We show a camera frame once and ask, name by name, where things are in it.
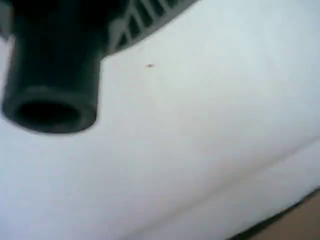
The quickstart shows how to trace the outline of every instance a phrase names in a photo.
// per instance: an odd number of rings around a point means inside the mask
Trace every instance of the black plastic nozzle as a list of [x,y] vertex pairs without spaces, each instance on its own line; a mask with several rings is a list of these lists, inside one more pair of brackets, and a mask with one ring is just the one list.
[[14,22],[2,110],[12,122],[41,133],[76,133],[97,118],[103,34],[85,9],[62,7]]

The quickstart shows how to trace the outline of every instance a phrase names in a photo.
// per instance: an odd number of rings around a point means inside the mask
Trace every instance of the pipe opening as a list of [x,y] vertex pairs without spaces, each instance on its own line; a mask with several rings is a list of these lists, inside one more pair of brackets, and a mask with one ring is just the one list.
[[22,104],[16,120],[33,129],[54,130],[57,126],[74,126],[80,121],[76,109],[65,103],[35,100]]

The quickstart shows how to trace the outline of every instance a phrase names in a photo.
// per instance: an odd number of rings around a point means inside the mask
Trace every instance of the white surface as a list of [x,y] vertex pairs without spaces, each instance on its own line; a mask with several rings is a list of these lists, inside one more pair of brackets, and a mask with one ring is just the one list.
[[201,0],[105,60],[86,133],[1,120],[1,240],[220,240],[298,201],[320,184],[319,13]]

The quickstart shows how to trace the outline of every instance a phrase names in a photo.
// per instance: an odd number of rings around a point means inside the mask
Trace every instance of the ribbed grille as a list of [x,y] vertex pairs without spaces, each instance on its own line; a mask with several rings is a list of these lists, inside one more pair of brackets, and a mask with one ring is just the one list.
[[123,17],[124,28],[115,41],[113,52],[131,45],[165,25],[197,0],[131,0]]

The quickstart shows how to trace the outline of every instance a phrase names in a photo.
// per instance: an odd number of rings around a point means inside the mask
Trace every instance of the black plastic part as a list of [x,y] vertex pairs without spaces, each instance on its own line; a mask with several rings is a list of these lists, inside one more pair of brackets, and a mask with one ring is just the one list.
[[0,37],[14,39],[2,112],[40,133],[89,128],[98,115],[103,57],[146,38],[196,1],[0,0]]
[[15,18],[2,111],[40,133],[76,133],[97,118],[103,34],[82,8],[66,10],[41,21]]

